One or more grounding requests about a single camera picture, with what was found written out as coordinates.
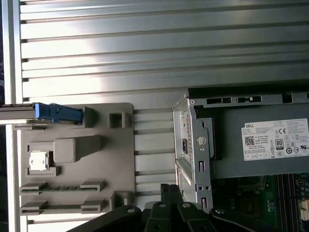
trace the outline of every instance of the metal frame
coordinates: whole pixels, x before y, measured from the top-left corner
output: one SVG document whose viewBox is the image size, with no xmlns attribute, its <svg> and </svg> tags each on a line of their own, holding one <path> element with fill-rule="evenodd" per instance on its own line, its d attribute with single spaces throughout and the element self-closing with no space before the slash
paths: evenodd
<svg viewBox="0 0 309 232">
<path fill-rule="evenodd" d="M 3 62 L 5 103 L 22 103 L 22 75 L 20 50 L 19 0 L 2 0 Z M 19 214 L 19 133 L 11 125 L 6 126 L 6 156 L 8 182 L 9 231 L 21 231 Z"/>
<path fill-rule="evenodd" d="M 174 134 L 175 134 L 175 155 L 176 155 L 176 169 L 177 184 L 183 189 L 183 197 L 185 201 L 197 202 L 202 205 L 205 212 L 209 212 L 213 207 L 212 192 L 211 192 L 211 169 L 210 169 L 210 146 L 209 146 L 209 133 L 203 127 L 203 123 L 209 123 L 206 118 L 197 119 L 194 104 L 196 100 L 187 99 L 173 109 L 174 115 Z M 183 158 L 182 136 L 180 121 L 183 112 L 188 111 L 190 118 L 190 135 L 192 143 L 192 160 L 190 164 Z M 204 137 L 206 143 L 199 145 L 197 143 L 199 137 Z"/>
</svg>

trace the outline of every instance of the screw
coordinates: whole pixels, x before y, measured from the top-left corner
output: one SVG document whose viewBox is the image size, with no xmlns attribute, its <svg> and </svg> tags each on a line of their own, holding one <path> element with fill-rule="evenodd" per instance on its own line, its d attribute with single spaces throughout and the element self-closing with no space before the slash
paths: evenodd
<svg viewBox="0 0 309 232">
<path fill-rule="evenodd" d="M 190 207 L 190 204 L 188 204 L 188 203 L 183 204 L 183 208 L 189 208 L 189 207 Z"/>
<path fill-rule="evenodd" d="M 214 210 L 217 214 L 224 214 L 225 211 L 223 209 L 215 209 Z"/>
</svg>

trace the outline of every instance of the black plastic part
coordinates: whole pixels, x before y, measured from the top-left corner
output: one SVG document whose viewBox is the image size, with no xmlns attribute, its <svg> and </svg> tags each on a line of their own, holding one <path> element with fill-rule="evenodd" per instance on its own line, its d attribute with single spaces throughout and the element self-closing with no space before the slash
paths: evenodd
<svg viewBox="0 0 309 232">
<path fill-rule="evenodd" d="M 141 210 L 133 205 L 125 205 L 75 227 L 69 232 L 136 232 L 139 231 L 140 221 Z"/>
<path fill-rule="evenodd" d="M 178 185 L 161 184 L 161 201 L 171 203 L 183 202 L 183 197 Z"/>
</svg>

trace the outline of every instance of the label sticker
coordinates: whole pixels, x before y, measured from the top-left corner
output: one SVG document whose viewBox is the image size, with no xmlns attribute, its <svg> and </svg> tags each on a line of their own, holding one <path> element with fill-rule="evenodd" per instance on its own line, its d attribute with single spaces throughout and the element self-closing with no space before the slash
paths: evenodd
<svg viewBox="0 0 309 232">
<path fill-rule="evenodd" d="M 306 118 L 245 123 L 241 134 L 245 161 L 309 155 Z"/>
</svg>

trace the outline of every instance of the slot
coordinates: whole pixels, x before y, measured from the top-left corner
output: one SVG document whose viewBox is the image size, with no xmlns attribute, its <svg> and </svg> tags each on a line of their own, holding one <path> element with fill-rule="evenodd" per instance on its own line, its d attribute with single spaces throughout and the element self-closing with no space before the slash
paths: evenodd
<svg viewBox="0 0 309 232">
<path fill-rule="evenodd" d="M 249 102 L 261 102 L 261 101 L 262 101 L 261 96 L 249 97 Z"/>
<path fill-rule="evenodd" d="M 222 103 L 231 103 L 232 99 L 231 98 L 222 98 Z"/>
<path fill-rule="evenodd" d="M 211 104 L 221 104 L 222 103 L 222 98 L 208 98 L 206 101 L 207 101 L 208 105 L 211 105 Z"/>
<path fill-rule="evenodd" d="M 286 92 L 282 94 L 282 103 L 292 103 L 292 102 L 293 98 L 291 92 Z"/>
<path fill-rule="evenodd" d="M 183 152 L 188 154 L 188 141 L 186 139 L 183 139 Z"/>
<path fill-rule="evenodd" d="M 205 171 L 204 161 L 199 161 L 198 162 L 198 169 L 199 169 L 200 173 Z"/>
<path fill-rule="evenodd" d="M 221 104 L 221 103 L 231 103 L 232 99 L 231 98 L 208 98 L 207 104 Z"/>
<path fill-rule="evenodd" d="M 122 128 L 122 114 L 110 114 L 111 128 Z"/>
<path fill-rule="evenodd" d="M 202 198 L 202 209 L 207 209 L 207 198 L 206 197 Z"/>
<path fill-rule="evenodd" d="M 242 97 L 242 98 L 237 98 L 236 101 L 238 103 L 244 103 L 244 102 L 261 102 L 262 97 L 261 96 L 251 96 L 251 97 Z"/>
</svg>

